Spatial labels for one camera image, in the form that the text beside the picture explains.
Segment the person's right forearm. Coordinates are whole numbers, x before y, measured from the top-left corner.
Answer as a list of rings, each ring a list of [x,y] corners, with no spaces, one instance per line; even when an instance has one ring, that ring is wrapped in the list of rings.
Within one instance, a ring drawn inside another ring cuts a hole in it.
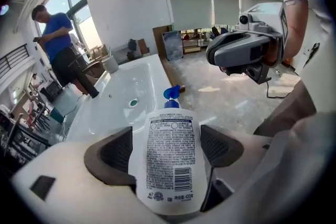
[[[300,51],[307,28],[309,5],[307,0],[298,0],[285,8],[288,37],[284,49],[284,60],[293,58]]]

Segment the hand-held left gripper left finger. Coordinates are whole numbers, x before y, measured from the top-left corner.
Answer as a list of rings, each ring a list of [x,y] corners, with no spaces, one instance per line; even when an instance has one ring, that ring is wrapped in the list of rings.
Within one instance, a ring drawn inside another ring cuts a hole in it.
[[[12,177],[43,222],[154,222],[128,173],[132,129],[56,144]]]

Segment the person's grey trousers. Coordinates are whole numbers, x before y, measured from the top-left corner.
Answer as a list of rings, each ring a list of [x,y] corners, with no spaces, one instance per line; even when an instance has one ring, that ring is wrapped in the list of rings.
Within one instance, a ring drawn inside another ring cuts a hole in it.
[[[253,134],[273,137],[278,132],[291,129],[298,121],[315,113],[316,108],[311,96],[303,82],[299,81]]]

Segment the white ceramic sink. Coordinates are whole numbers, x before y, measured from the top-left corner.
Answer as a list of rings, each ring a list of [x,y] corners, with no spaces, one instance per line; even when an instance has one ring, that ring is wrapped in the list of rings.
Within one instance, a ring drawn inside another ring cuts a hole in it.
[[[159,56],[151,55],[122,64],[114,73],[104,72],[95,87],[99,95],[82,100],[67,141],[112,134],[127,126],[137,136],[143,131],[146,115],[164,107],[163,92],[171,83]],[[134,98],[139,100],[138,105],[130,108],[129,101]]]

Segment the grey roller blind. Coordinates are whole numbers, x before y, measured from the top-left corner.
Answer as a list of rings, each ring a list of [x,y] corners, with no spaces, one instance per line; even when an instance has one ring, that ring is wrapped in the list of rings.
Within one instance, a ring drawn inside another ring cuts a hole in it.
[[[215,25],[236,25],[239,21],[239,0],[214,0]]]
[[[210,28],[212,0],[170,0],[174,29]]]

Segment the black faucet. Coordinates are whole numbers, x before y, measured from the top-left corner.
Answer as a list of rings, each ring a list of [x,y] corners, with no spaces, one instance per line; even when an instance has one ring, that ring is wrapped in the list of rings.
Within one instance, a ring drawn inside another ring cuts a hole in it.
[[[76,73],[77,80],[83,86],[83,88],[88,92],[88,94],[92,98],[97,97],[99,92],[94,87],[94,85],[89,81],[89,79],[86,77],[86,75],[84,73],[82,73],[82,71],[80,69],[77,69],[75,71],[75,73]]]

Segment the person's white shirt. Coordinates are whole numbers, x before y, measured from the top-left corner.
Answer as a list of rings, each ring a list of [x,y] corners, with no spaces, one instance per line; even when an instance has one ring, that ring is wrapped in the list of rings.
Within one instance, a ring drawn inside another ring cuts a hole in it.
[[[304,0],[283,0],[287,7],[294,7]],[[324,0],[306,0],[315,13],[321,40],[313,58],[300,74],[318,112],[336,111],[336,25]]]

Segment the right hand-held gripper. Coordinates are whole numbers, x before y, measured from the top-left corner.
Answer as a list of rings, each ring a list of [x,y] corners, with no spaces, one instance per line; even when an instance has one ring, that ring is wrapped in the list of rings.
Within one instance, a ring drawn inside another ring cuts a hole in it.
[[[239,16],[234,31],[209,43],[206,58],[228,76],[243,73],[262,84],[270,80],[268,70],[282,62],[287,37],[284,4],[257,4]]]

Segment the pale ceramic cup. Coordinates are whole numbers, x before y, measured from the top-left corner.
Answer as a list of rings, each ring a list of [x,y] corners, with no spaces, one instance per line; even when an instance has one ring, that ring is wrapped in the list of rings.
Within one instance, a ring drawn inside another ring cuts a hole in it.
[[[114,56],[110,56],[102,60],[102,65],[105,71],[108,73],[114,73],[119,70],[119,65]]]

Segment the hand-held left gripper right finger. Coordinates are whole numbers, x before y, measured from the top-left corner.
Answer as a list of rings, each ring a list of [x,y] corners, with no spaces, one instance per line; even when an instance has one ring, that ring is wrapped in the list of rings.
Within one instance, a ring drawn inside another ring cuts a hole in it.
[[[271,137],[239,134],[213,125],[201,126],[207,189],[200,212],[221,204],[250,178],[271,140]]]

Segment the low wooden shelf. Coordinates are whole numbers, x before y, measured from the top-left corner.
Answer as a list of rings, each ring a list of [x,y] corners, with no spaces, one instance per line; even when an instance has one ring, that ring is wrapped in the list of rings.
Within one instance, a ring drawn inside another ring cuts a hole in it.
[[[189,29],[181,31],[183,54],[191,54],[201,51],[202,29]]]

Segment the black balcony railing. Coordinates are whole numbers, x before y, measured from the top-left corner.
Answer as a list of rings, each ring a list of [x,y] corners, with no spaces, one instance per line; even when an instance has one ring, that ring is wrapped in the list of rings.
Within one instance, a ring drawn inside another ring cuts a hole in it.
[[[28,57],[27,44],[23,44],[0,58],[0,79]]]

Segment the brown wooden board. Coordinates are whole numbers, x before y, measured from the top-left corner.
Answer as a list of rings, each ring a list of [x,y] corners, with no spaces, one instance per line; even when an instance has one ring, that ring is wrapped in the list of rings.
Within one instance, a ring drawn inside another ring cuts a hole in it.
[[[166,51],[162,34],[172,31],[172,25],[155,27],[152,29],[159,57],[166,58]]]

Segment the brown cardboard box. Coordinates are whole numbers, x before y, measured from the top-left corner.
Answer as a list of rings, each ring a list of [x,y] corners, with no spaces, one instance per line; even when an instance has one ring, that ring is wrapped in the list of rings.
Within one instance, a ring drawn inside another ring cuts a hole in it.
[[[141,55],[146,55],[150,53],[150,49],[149,47],[147,47],[144,39],[138,40],[138,46],[139,46]]]

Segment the white bottle blue pump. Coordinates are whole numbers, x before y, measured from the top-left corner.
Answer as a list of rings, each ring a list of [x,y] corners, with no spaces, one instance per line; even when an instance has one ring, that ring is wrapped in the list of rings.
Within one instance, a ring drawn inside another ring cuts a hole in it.
[[[135,193],[158,215],[188,215],[200,210],[207,191],[200,127],[195,112],[180,107],[179,85],[163,96],[164,107],[147,114],[133,142]]]

